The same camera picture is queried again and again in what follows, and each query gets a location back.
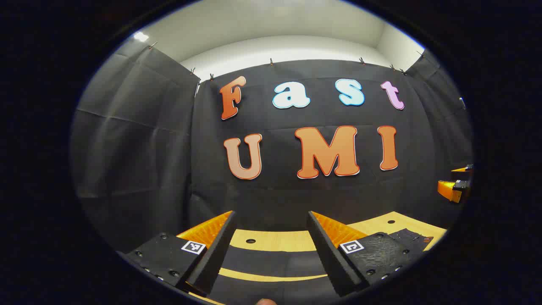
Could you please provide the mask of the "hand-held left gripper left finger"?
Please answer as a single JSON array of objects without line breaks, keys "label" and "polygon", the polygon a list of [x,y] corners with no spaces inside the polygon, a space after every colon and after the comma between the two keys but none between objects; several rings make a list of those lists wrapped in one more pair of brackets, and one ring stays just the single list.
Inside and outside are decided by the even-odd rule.
[{"label": "hand-held left gripper left finger", "polygon": [[119,254],[169,286],[205,297],[213,288],[236,228],[236,213],[228,211],[179,234],[159,233]]}]

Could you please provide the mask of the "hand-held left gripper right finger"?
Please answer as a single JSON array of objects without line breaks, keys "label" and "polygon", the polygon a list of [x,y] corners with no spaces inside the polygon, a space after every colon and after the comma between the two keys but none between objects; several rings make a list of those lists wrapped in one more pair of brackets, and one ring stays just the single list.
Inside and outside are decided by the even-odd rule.
[{"label": "hand-held left gripper right finger", "polygon": [[420,234],[364,234],[309,211],[307,229],[325,272],[341,297],[395,278],[420,258]]}]

